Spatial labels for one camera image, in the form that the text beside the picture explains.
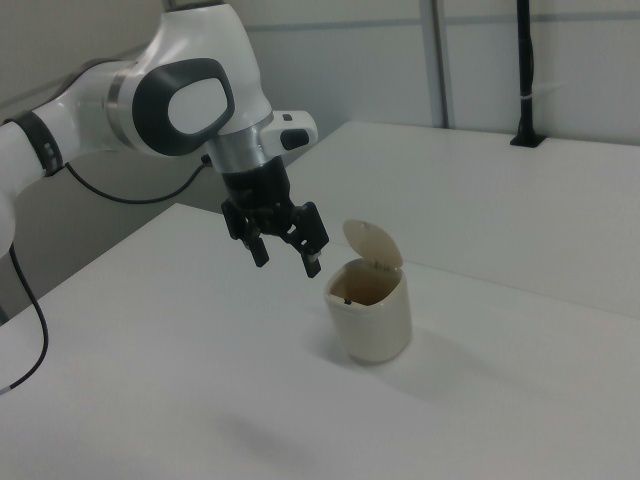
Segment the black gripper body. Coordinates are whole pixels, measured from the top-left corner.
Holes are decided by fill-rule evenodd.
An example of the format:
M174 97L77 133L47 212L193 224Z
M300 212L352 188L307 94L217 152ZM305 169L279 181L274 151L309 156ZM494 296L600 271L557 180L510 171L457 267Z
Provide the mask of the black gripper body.
M244 172L222 175L229 197L222 213L230 231L288 231L294 204L281 157Z

